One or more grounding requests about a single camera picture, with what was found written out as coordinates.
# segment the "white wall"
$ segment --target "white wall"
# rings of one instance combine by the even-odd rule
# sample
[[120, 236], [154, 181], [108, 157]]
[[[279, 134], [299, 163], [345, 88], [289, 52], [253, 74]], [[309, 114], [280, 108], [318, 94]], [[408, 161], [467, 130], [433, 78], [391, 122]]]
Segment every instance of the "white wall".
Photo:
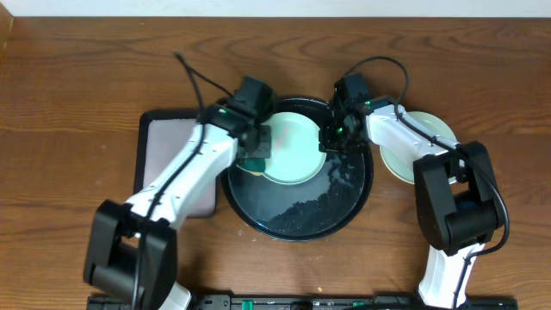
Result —
[[551, 16], [551, 0], [0, 0], [0, 3], [14, 16]]

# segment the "white plate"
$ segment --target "white plate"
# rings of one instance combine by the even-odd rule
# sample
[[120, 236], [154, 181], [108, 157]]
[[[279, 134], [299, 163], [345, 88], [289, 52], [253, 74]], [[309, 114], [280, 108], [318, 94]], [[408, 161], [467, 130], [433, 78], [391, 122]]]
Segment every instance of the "white plate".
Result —
[[271, 127], [272, 148], [263, 175], [270, 181], [293, 185], [315, 176], [324, 165], [319, 151], [319, 127], [304, 115], [281, 112], [264, 125]]
[[[437, 118], [434, 115], [430, 115], [425, 112], [408, 112], [414, 120], [423, 124], [427, 129], [440, 134], [444, 138], [455, 140], [454, 132], [451, 131], [451, 128], [443, 122], [441, 119]], [[381, 156], [382, 161], [385, 163], [387, 168], [400, 180], [407, 182], [409, 184], [414, 184], [413, 182], [413, 171], [406, 164], [402, 163], [396, 155], [390, 152], [388, 149], [381, 146]], [[455, 182], [455, 178], [451, 177], [449, 179], [450, 183]]]

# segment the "round plate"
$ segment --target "round plate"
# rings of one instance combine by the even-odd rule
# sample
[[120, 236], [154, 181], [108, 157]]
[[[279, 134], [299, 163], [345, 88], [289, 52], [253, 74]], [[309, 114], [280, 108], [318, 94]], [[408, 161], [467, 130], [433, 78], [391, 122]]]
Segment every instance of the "round plate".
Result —
[[[310, 98], [284, 99], [276, 112], [304, 115], [318, 127], [331, 119], [327, 102]], [[317, 174], [295, 185], [255, 177], [236, 165], [220, 179], [230, 206], [247, 225], [276, 239], [306, 241], [338, 231], [362, 210], [373, 182], [373, 157], [369, 148], [329, 152]]]
[[[430, 129], [436, 134], [440, 134], [444, 138], [455, 140], [454, 132], [451, 131], [451, 128], [441, 119], [437, 118], [434, 115], [430, 115], [425, 112], [408, 112], [414, 120], [423, 124], [427, 129]], [[387, 148], [381, 146], [381, 156], [382, 161], [385, 163], [387, 168], [400, 180], [414, 184], [413, 171], [401, 160], [399, 160], [396, 155], [390, 152]], [[455, 178], [451, 177], [449, 179], [450, 183], [455, 182]]]
[[285, 185], [303, 183], [324, 165], [326, 153], [319, 151], [319, 127], [304, 115], [281, 112], [263, 125], [271, 128], [271, 157], [263, 175]]

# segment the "wire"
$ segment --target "wire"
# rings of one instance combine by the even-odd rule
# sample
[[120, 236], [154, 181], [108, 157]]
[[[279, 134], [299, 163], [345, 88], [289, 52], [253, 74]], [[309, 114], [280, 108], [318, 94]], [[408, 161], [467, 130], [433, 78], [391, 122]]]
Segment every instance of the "wire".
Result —
[[421, 137], [427, 139], [430, 143], [432, 143], [436, 146], [440, 146], [441, 148], [447, 150], [448, 152], [453, 154], [455, 157], [457, 157], [458, 159], [465, 162], [465, 165], [470, 166], [474, 171], [476, 171], [482, 177], [484, 182], [490, 187], [490, 189], [492, 190], [492, 192], [495, 196], [495, 199], [498, 201], [499, 206], [503, 210], [503, 214], [504, 214], [504, 231], [503, 231], [503, 236], [501, 237], [501, 240], [495, 246], [493, 246], [489, 249], [476, 251], [476, 252], [473, 252], [473, 253], [468, 253], [464, 258], [465, 263], [463, 264], [463, 268], [461, 269], [461, 274], [460, 274], [460, 277], [459, 277], [459, 281], [457, 282], [457, 288], [454, 292], [454, 301], [453, 301], [452, 309], [456, 309], [457, 308], [457, 298], [459, 297], [459, 292], [460, 292], [461, 287], [463, 285], [463, 281], [465, 280], [465, 275], [467, 274], [467, 268], [471, 264], [471, 259], [473, 257], [478, 257], [478, 256], [494, 253], [495, 251], [501, 249], [507, 243], [507, 239], [509, 238], [509, 232], [511, 230], [511, 223], [510, 223], [510, 220], [509, 220], [509, 212], [507, 211], [507, 207], [505, 206], [505, 202], [503, 200], [503, 197], [501, 196], [501, 194], [498, 191], [497, 185], [475, 162], [473, 162], [472, 160], [467, 158], [467, 156], [463, 155], [461, 152], [457, 151], [456, 149], [454, 149], [450, 146], [447, 146], [444, 143], [438, 141], [437, 136], [433, 136], [433, 137], [429, 136], [427, 133], [423, 132], [419, 128], [416, 128], [415, 126], [413, 126], [411, 123], [409, 123], [408, 121], [406, 121], [404, 119], [404, 117], [403, 117], [404, 113], [399, 112], [398, 107], [399, 107], [400, 101], [404, 98], [404, 95], [406, 94], [407, 89], [409, 87], [410, 77], [409, 77], [409, 74], [407, 72], [406, 67], [403, 64], [401, 64], [398, 60], [393, 59], [393, 58], [388, 57], [388, 56], [374, 56], [374, 57], [369, 57], [367, 59], [364, 59], [364, 60], [358, 62], [357, 64], [353, 65], [346, 73], [344, 73], [344, 75], [345, 76], [349, 75], [352, 71], [354, 71], [360, 65], [363, 65], [363, 64], [365, 64], [369, 61], [372, 61], [372, 60], [379, 60], [379, 59], [380, 60], [387, 60], [387, 61], [390, 61], [390, 62], [396, 64], [400, 69], [402, 69], [402, 71], [404, 72], [404, 77], [406, 78], [406, 84], [404, 86], [404, 89], [400, 92], [398, 98], [396, 99], [396, 102], [394, 103], [394, 113], [396, 114], [398, 120], [403, 122], [404, 125], [406, 125], [408, 128], [410, 128], [413, 132], [415, 132], [415, 133], [419, 134]]
[[[191, 81], [195, 95], [197, 96], [197, 102], [199, 103], [199, 116], [201, 116], [204, 113], [205, 106], [202, 100], [201, 92], [199, 91], [199, 86], [197, 85], [197, 82], [195, 81], [194, 74], [202, 77], [205, 81], [210, 81], [206, 77], [203, 77], [200, 75], [195, 69], [193, 69], [191, 66], [188, 65], [188, 63], [185, 61], [183, 56], [179, 53], [174, 53], [176, 58], [182, 63], [184, 68], [186, 69], [186, 72], [188, 73], [189, 80]], [[163, 186], [158, 190], [158, 192], [153, 196], [152, 204], [149, 206], [147, 210], [147, 214], [145, 215], [143, 219], [144, 227], [142, 229], [141, 237], [139, 238], [139, 244], [138, 244], [138, 256], [136, 258], [136, 270], [134, 271], [134, 285], [133, 285], [133, 293], [132, 293], [132, 309], [138, 310], [139, 304], [141, 301], [139, 301], [139, 285], [141, 281], [141, 266], [143, 264], [144, 260], [144, 247], [145, 247], [145, 239], [147, 237], [148, 233], [148, 221], [153, 215], [153, 210], [155, 207], [159, 204], [161, 201], [161, 198], [163, 197], [164, 192], [170, 184], [176, 179], [176, 177], [182, 172], [185, 167], [191, 162], [191, 160], [194, 158], [194, 156], [199, 153], [201, 150], [201, 146], [203, 144], [203, 140], [205, 139], [205, 125], [203, 124], [201, 127], [201, 137], [199, 138], [199, 141], [197, 142], [197, 146], [192, 151], [191, 155], [172, 173], [172, 175], [164, 182]]]

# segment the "round black tray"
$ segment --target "round black tray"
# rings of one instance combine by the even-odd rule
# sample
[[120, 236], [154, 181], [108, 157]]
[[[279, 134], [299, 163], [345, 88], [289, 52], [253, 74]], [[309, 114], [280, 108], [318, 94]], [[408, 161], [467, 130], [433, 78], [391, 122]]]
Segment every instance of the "round black tray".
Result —
[[[276, 112], [302, 114], [319, 127], [331, 118], [327, 102], [304, 97], [283, 99]], [[255, 177], [235, 165], [220, 178], [230, 205], [249, 226], [273, 238], [306, 241], [335, 233], [360, 212], [373, 182], [373, 157], [369, 148], [328, 152], [321, 171], [296, 185]]]

